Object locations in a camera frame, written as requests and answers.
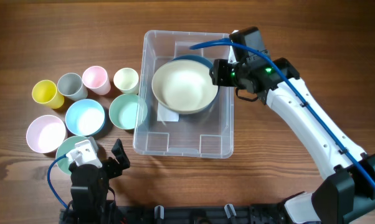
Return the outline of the mint green small bowl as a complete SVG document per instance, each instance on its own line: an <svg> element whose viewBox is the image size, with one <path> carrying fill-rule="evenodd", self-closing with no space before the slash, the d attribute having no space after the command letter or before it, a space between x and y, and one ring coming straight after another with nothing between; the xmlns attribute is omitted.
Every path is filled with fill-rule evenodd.
<svg viewBox="0 0 375 224"><path fill-rule="evenodd" d="M111 122L124 130L140 126L147 116L147 105L138 95L123 94L113 100L109 109Z"/></svg>

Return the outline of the light blue small bowl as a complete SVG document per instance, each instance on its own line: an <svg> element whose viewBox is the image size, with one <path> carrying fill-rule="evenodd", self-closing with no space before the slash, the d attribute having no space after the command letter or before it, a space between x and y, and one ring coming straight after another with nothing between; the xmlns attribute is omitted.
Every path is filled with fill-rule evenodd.
<svg viewBox="0 0 375 224"><path fill-rule="evenodd" d="M94 135L105 125L103 106L91 99L83 99L73 103L66 112L67 129L77 136Z"/></svg>

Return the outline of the cream cup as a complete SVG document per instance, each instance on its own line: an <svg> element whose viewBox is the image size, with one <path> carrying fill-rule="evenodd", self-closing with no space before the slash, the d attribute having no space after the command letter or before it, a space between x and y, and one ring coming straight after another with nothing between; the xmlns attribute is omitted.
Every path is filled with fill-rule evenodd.
<svg viewBox="0 0 375 224"><path fill-rule="evenodd" d="M117 71L113 83L123 94L138 94L139 75L132 68L122 68Z"/></svg>

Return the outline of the pink small bowl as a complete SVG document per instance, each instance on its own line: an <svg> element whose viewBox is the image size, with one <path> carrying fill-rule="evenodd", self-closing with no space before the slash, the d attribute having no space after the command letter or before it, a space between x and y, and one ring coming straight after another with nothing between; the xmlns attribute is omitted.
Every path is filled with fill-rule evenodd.
<svg viewBox="0 0 375 224"><path fill-rule="evenodd" d="M56 151L68 137L64 122L54 115L43 115L29 125L26 132L27 145L41 154Z"/></svg>

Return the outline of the pink cup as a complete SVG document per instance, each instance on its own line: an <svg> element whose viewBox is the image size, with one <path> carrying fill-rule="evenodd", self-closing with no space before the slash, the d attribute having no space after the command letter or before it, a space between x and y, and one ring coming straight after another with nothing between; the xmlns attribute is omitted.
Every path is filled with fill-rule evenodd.
<svg viewBox="0 0 375 224"><path fill-rule="evenodd" d="M107 71L101 66L91 66L82 75L83 84L98 95L106 95L111 90Z"/></svg>

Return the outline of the grey cup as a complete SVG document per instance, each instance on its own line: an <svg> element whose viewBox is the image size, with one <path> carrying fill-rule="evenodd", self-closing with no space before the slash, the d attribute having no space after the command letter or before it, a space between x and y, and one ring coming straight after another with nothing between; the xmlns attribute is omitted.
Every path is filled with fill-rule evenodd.
<svg viewBox="0 0 375 224"><path fill-rule="evenodd" d="M88 91L83 84L82 77L76 73L66 73L57 82L59 92L73 101L86 99Z"/></svg>

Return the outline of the yellow cup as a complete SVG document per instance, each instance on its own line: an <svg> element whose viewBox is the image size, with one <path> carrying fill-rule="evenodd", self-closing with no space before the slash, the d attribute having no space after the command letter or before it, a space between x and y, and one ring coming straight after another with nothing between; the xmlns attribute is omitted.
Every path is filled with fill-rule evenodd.
<svg viewBox="0 0 375 224"><path fill-rule="evenodd" d="M51 109L59 109L64 104L64 96L51 80L41 80L32 89L33 100Z"/></svg>

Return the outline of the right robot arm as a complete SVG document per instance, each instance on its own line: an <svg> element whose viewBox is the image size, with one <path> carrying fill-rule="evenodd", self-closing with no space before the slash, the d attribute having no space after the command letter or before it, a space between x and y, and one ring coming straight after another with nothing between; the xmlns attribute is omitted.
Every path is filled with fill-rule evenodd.
<svg viewBox="0 0 375 224"><path fill-rule="evenodd" d="M375 210L375 154L350 140L315 101L298 70L285 58L272 60L256 27L206 42L228 46L234 62L214 61L217 86L254 94L292 129L314 160L322 184L273 205L254 205L252 216L274 223L350 223Z"/></svg>

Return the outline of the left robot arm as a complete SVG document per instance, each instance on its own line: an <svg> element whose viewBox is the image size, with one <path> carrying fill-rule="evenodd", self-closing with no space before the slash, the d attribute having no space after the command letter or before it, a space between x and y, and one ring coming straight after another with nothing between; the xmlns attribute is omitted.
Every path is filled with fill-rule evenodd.
<svg viewBox="0 0 375 224"><path fill-rule="evenodd" d="M115 200L107 199L110 179L122 175L130 168L130 161L122 142L117 139L112 147L115 158L101 161L97 156L98 146L92 137L75 143L75 148L66 153L72 162L72 201L61 212L60 223L127 223L126 217L117 207Z"/></svg>

